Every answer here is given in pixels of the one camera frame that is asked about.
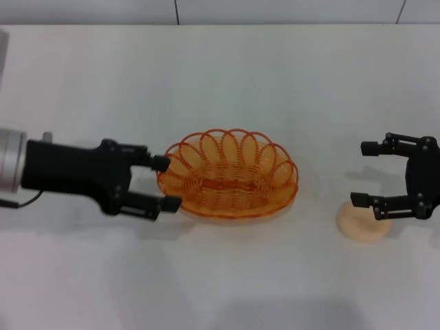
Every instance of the oval basket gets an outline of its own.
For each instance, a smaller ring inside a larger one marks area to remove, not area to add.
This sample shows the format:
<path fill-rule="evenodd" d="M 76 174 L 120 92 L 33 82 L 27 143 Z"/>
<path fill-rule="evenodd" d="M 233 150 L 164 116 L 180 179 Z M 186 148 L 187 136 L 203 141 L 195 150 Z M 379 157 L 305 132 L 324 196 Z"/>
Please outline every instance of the oval basket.
<path fill-rule="evenodd" d="M 157 173 L 166 195 L 182 198 L 195 215 L 243 219 L 272 215 L 298 191 L 299 173 L 287 151 L 266 135 L 243 129 L 193 133 L 166 151 L 171 163 Z"/>

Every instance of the round wooden block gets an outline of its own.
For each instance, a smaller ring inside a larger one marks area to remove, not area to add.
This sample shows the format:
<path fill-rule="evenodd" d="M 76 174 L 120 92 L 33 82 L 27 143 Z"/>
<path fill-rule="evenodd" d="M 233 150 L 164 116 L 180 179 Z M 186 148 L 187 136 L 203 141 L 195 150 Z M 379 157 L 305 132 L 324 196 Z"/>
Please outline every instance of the round wooden block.
<path fill-rule="evenodd" d="M 361 243 L 372 243 L 388 234 L 393 221 L 378 221 L 371 208 L 355 208 L 347 201 L 339 211 L 337 224 L 339 231 L 347 238 Z"/>

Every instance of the black cable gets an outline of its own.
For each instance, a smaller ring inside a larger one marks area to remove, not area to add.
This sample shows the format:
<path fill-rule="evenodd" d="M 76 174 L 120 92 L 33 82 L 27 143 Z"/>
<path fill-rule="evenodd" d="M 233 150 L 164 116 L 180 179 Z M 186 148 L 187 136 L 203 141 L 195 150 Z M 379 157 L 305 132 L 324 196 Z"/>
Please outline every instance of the black cable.
<path fill-rule="evenodd" d="M 180 25 L 180 21 L 179 21 L 179 10 L 177 10 L 177 0 L 174 0 L 174 8 L 175 8 L 175 11 L 176 11 L 177 24 Z"/>
<path fill-rule="evenodd" d="M 25 203 L 19 204 L 19 207 L 18 207 L 18 208 L 24 208 L 25 206 L 28 206 L 28 205 L 34 203 L 38 198 L 40 198 L 40 196 L 43 194 L 43 191 L 44 191 L 44 190 L 40 190 L 40 191 L 38 192 L 38 194 L 35 195 L 35 197 L 31 198 L 30 200 L 28 200 L 28 201 L 25 202 Z"/>
<path fill-rule="evenodd" d="M 399 16 L 397 17 L 396 24 L 399 24 L 400 16 L 402 15 L 402 12 L 404 12 L 405 5 L 406 5 L 406 0 L 404 0 L 404 4 L 400 8 L 400 13 Z"/>

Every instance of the white table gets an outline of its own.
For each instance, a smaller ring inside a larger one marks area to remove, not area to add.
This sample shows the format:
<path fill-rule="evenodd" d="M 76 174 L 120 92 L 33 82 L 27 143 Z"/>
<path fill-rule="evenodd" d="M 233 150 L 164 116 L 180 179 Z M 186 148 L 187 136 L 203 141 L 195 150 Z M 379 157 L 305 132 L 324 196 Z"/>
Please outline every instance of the white table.
<path fill-rule="evenodd" d="M 49 193 L 0 210 L 1 330 L 438 329 L 440 213 L 374 245 L 335 217 L 351 191 L 405 193 L 405 159 L 362 157 L 361 141 L 440 137 L 440 26 L 3 28 L 2 127 L 156 153 L 213 127 L 262 131 L 300 191 L 243 226 L 105 217 Z M 156 191 L 147 170 L 133 185 Z"/>

